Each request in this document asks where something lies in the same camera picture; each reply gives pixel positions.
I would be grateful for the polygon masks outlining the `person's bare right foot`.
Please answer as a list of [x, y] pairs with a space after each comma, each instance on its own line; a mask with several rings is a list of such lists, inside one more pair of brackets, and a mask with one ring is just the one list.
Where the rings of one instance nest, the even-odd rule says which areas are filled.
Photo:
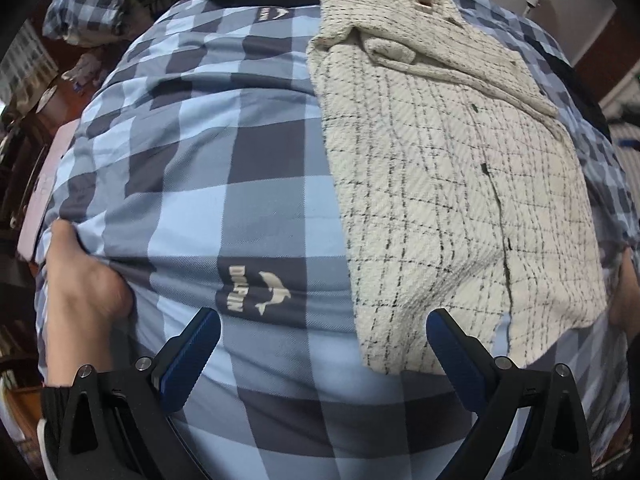
[[623, 252], [617, 287], [608, 311], [608, 320], [626, 335], [628, 341], [633, 341], [639, 333], [640, 289], [631, 256], [632, 250], [627, 247]]

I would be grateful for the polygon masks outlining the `blue checked crumpled quilt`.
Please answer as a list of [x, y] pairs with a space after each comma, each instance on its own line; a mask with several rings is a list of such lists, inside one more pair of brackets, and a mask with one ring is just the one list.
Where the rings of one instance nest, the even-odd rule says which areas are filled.
[[133, 40], [153, 23], [139, 0], [51, 0], [43, 36], [93, 48]]

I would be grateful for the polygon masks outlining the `person's bare left foot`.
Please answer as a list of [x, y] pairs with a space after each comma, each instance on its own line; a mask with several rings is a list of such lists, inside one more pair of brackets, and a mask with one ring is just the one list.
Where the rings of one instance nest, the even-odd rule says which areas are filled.
[[112, 329], [130, 315], [134, 298], [116, 271], [85, 252], [70, 222], [56, 220], [51, 234], [46, 384], [68, 387], [86, 364], [99, 372], [112, 368]]

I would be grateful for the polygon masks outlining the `pink padded board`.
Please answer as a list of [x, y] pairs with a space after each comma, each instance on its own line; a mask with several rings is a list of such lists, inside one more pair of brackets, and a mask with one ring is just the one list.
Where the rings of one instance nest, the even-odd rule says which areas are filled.
[[35, 186], [28, 196], [29, 201], [16, 246], [17, 255], [24, 261], [31, 262], [34, 258], [40, 228], [53, 192], [55, 175], [63, 156], [70, 148], [78, 124], [79, 120], [75, 119], [58, 128], [40, 169], [35, 173]]

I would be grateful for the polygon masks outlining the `white plaid tweed jacket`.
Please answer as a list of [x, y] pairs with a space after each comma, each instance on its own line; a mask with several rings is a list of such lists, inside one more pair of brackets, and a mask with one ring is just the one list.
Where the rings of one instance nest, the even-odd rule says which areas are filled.
[[606, 296], [582, 168], [521, 55], [452, 0], [320, 0], [321, 107], [363, 364], [435, 373], [447, 310], [518, 364]]

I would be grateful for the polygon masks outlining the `blue checked bed cover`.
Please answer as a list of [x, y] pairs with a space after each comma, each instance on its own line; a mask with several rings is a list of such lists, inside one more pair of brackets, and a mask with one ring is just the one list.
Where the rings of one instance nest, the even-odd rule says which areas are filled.
[[[536, 361], [563, 362], [600, 458], [629, 410], [626, 344], [606, 310], [639, 221], [613, 145], [541, 55], [558, 43], [489, 0], [452, 0], [519, 55], [556, 107], [586, 182], [606, 306]], [[366, 367], [321, 107], [308, 68], [311, 6], [182, 0], [126, 51], [81, 116], [37, 249], [47, 374], [46, 255], [70, 222], [134, 305], [112, 360], [157, 351], [201, 308], [221, 341], [174, 420], [215, 479], [433, 479], [472, 426], [448, 380]]]

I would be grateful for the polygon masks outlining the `person's bare foot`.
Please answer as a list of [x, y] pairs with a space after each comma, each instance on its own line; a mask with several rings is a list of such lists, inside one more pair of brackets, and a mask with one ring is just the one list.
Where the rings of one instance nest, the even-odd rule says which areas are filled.
[[56, 220], [51, 234], [46, 384], [68, 387], [86, 364], [99, 372], [112, 368], [112, 329], [130, 315], [134, 298], [116, 271], [85, 252], [70, 222]]
[[628, 341], [633, 341], [639, 333], [640, 289], [631, 256], [632, 250], [627, 247], [623, 252], [617, 287], [608, 311], [608, 320], [626, 335]]

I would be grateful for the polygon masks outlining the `black garment on bed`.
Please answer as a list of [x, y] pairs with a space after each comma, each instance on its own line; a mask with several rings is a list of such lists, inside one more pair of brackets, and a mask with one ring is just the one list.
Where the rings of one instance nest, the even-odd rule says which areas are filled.
[[572, 98], [575, 106], [580, 111], [582, 118], [602, 133], [606, 140], [611, 140], [611, 131], [602, 113], [600, 105], [596, 102], [588, 88], [582, 83], [574, 68], [560, 58], [542, 51], [552, 73], [564, 84], [565, 89]]

